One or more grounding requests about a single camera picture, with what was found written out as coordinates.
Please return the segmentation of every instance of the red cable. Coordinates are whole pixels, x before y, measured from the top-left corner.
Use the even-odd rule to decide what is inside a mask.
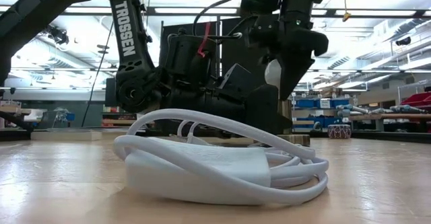
[[[205,35],[203,37],[201,46],[199,46],[199,49],[197,50],[197,53],[200,54],[202,57],[205,57],[205,53],[202,52],[203,47],[205,46],[205,43],[208,40],[209,36],[209,28],[211,27],[211,22],[207,22],[207,25],[205,27]]]

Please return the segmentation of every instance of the wooden table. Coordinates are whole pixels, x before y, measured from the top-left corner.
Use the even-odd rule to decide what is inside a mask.
[[[431,146],[312,139],[328,189],[297,207],[229,207],[125,188],[112,140],[0,144],[0,223],[431,223]]]
[[[349,120],[375,120],[376,130],[385,131],[384,129],[384,119],[409,119],[409,120],[419,120],[421,124],[425,124],[426,131],[426,121],[431,120],[431,114],[364,114],[359,116],[349,116]]]

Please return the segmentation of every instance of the ceiling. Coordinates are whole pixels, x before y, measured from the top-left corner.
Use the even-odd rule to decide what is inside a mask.
[[[0,5],[12,5],[17,0],[0,0]],[[218,0],[143,0],[145,5],[157,7],[205,7]],[[233,0],[222,7],[238,7],[240,0]],[[338,8],[344,9],[428,9],[431,7],[431,0],[324,0],[321,4],[315,5],[318,8]],[[107,0],[91,0],[74,6],[109,6]],[[149,16],[144,18],[148,33],[154,39],[149,44],[150,55],[155,64],[158,64],[160,53],[160,30],[161,24],[165,26],[176,24],[193,23],[193,16]],[[202,17],[200,22],[216,21],[216,16]],[[428,66],[429,46],[425,46],[414,52],[402,55],[406,50],[431,41],[431,25],[426,21],[420,28],[409,30],[400,37],[411,36],[411,44],[407,46],[394,46],[391,39],[394,32],[399,29],[400,24],[405,24],[409,20],[382,20],[382,19],[349,19],[342,22],[341,19],[314,18],[314,29],[325,33],[329,38],[329,50],[326,54],[316,59],[316,63],[311,69],[394,69],[404,65],[405,69],[426,69]],[[101,60],[100,48],[98,45],[105,45],[108,39],[108,32],[112,18],[110,16],[70,16],[62,15],[55,19],[52,25],[63,30],[67,30],[70,43],[66,46],[55,46],[54,42],[47,36],[40,36],[27,45],[14,57],[12,67],[69,67],[88,68],[98,67]],[[119,54],[117,42],[112,33],[109,38],[107,54],[104,57],[102,67],[109,68],[117,65]],[[393,57],[390,61],[376,67],[370,66],[372,63],[381,62],[383,59]],[[422,60],[423,65],[410,67],[408,63],[415,60]],[[371,79],[388,74],[368,74]],[[112,73],[101,73],[98,76],[97,84],[104,85],[104,79],[112,77]],[[346,81],[355,81],[357,77],[363,77],[362,73],[349,72],[314,72],[307,73],[301,83],[315,85],[334,82],[341,85]],[[10,75],[11,78],[30,79],[32,85],[39,83],[46,85],[62,85],[73,87],[89,87],[96,78],[95,72],[68,72],[57,71],[52,73],[41,73],[41,71],[18,71],[15,70]]]

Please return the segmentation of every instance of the coiled white cable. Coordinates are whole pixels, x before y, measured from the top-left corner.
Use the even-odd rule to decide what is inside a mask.
[[[254,139],[272,146],[267,152],[267,156],[272,156],[269,159],[282,160],[285,163],[270,169],[271,187],[265,187],[225,174],[210,165],[202,164],[202,162],[190,158],[186,154],[160,144],[155,139],[135,136],[135,133],[142,125],[161,119],[186,120],[194,122],[196,125],[204,124]],[[205,178],[207,181],[259,200],[262,203],[301,204],[317,197],[326,188],[328,182],[325,172],[329,167],[329,163],[327,160],[315,157],[313,149],[294,145],[275,135],[243,123],[191,110],[163,109],[150,112],[138,119],[130,127],[127,135],[115,139],[114,151],[123,160],[131,152],[139,150],[155,155],[196,176]],[[280,155],[277,154],[278,151],[288,154]],[[319,179],[319,183],[310,188],[303,190],[278,189],[303,184],[313,176]]]

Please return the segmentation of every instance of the white power adapter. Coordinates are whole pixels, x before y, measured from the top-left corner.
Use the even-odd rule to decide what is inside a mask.
[[[159,119],[217,127],[272,148],[216,147],[194,137],[194,127],[187,143],[135,136],[143,124]],[[328,182],[328,161],[315,157],[312,149],[233,120],[191,110],[164,109],[144,115],[127,135],[115,139],[114,151],[126,163],[129,187],[162,198],[207,204],[301,204],[317,197]],[[269,167],[271,160],[285,163]],[[279,189],[303,184],[313,176],[319,179],[313,187]]]

